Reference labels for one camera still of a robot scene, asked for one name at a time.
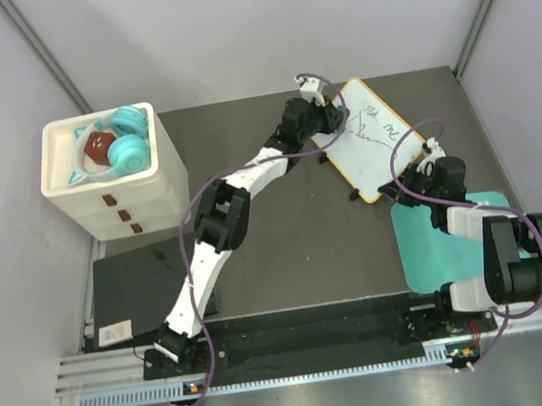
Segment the dark red cube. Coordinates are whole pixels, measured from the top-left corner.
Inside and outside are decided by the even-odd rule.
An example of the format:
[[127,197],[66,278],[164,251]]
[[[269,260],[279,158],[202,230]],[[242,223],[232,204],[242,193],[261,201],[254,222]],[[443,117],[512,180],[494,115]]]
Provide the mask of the dark red cube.
[[96,165],[110,166],[108,151],[116,140],[116,136],[111,132],[93,131],[86,139],[84,153]]

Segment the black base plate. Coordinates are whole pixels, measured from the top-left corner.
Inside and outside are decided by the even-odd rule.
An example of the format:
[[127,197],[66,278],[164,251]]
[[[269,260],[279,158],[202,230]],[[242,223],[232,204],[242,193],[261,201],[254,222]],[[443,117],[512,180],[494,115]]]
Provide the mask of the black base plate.
[[146,381],[200,375],[215,366],[214,386],[415,358],[423,343],[470,341],[496,330],[484,313],[450,313],[433,295],[396,293],[207,323],[208,336],[177,364],[149,349]]

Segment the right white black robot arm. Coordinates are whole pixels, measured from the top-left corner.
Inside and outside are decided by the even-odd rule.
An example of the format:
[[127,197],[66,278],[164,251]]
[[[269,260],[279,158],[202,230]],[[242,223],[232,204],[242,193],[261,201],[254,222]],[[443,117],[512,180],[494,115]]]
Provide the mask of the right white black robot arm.
[[378,192],[409,208],[431,210],[433,229],[482,243],[483,273],[472,279],[445,283],[442,303],[434,313],[439,329],[461,333],[472,313],[497,306],[532,302],[542,305],[542,212],[469,201],[466,164],[459,157],[439,157],[410,164]]

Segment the white drawer unit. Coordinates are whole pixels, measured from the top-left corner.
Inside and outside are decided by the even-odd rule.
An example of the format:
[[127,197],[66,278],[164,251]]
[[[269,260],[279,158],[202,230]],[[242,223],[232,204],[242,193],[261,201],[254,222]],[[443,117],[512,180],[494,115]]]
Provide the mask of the white drawer unit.
[[188,171],[149,103],[46,124],[41,193],[95,239],[175,228]]

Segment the teal cat ear headphones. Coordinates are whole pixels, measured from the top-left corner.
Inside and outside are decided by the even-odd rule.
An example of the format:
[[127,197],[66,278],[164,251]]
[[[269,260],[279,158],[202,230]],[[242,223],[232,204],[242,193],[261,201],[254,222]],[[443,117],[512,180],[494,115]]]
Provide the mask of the teal cat ear headphones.
[[[76,139],[72,154],[72,171],[67,185],[72,187],[86,181],[99,183],[115,181],[122,176],[136,174],[146,169],[151,159],[148,126],[146,112],[132,105],[119,107],[110,115],[105,115],[87,125]],[[106,170],[92,173],[86,167],[88,157],[84,153],[84,144],[93,131],[111,132],[117,140],[108,151],[111,165]]]

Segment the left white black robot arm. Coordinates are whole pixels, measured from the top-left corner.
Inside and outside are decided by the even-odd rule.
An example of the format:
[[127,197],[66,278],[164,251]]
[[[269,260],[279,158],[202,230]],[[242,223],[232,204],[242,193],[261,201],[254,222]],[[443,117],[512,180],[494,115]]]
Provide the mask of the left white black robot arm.
[[332,143],[342,135],[349,109],[343,95],[338,97],[339,106],[320,96],[289,99],[281,123],[257,155],[243,166],[217,173],[190,202],[197,208],[193,255],[187,255],[185,242],[179,240],[185,279],[154,343],[170,369],[186,374],[197,365],[194,340],[203,329],[205,309],[223,265],[245,240],[254,197],[308,154],[304,145],[314,135],[331,134]]

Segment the teal cutting board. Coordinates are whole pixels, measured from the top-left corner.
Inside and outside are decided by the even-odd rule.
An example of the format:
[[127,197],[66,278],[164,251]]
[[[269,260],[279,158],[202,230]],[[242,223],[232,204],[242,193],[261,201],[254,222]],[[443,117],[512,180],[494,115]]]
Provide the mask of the teal cutting board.
[[431,224],[432,211],[427,206],[397,204],[391,208],[399,255],[411,291],[431,294],[447,283],[467,281],[484,273],[483,220],[498,215],[513,218],[515,214],[490,209],[492,205],[507,205],[507,198],[500,192],[475,192],[472,197],[478,206],[451,207],[442,230]]

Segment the yellow framed whiteboard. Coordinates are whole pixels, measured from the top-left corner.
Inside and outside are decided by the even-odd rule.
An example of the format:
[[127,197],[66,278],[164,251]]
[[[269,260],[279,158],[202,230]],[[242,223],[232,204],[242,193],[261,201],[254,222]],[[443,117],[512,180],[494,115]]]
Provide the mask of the yellow framed whiteboard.
[[342,136],[320,133],[311,139],[349,183],[349,199],[373,204],[381,197],[378,189],[420,157],[425,138],[362,79],[353,77],[340,93],[349,109]]

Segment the black box with label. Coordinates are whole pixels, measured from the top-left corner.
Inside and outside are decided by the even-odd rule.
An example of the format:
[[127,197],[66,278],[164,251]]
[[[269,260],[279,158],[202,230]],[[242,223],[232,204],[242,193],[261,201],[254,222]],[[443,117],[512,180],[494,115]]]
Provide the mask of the black box with label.
[[93,347],[153,343],[186,275],[178,238],[100,259],[93,269]]

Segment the aluminium frame rail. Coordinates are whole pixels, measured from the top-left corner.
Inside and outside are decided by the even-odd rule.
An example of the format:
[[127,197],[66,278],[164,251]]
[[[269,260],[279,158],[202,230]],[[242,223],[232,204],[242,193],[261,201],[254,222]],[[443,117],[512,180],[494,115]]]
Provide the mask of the aluminium frame rail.
[[140,383],[145,368],[141,357],[145,350],[146,347],[141,346],[63,358],[55,393],[73,395]]

